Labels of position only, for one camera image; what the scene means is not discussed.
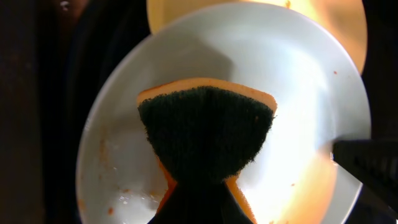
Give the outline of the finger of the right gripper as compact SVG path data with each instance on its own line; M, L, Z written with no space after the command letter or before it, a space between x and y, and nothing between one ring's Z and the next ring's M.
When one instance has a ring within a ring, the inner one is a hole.
M397 141L338 140L333 160L397 211Z

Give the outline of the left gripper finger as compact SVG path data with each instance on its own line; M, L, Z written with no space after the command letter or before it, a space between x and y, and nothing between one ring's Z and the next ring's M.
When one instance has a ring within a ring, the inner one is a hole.
M190 189L176 186L148 224L252 224L225 183Z

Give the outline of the green and yellow sponge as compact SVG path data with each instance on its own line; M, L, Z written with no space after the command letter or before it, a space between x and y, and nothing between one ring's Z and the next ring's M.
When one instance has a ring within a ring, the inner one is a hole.
M137 109L169 185L157 212L178 185L225 183L253 221L236 179L272 126L272 95L224 80L189 78L140 92Z

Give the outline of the pale green plate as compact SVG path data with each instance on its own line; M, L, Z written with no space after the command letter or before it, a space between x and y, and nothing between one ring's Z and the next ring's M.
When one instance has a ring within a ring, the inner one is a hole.
M343 223L361 182L329 158L335 138L367 139L366 90L322 26L271 4L201 9L131 48L98 94L78 153L83 223L147 223L167 190L136 106L148 88L208 77L272 95L266 141L237 185L258 223Z

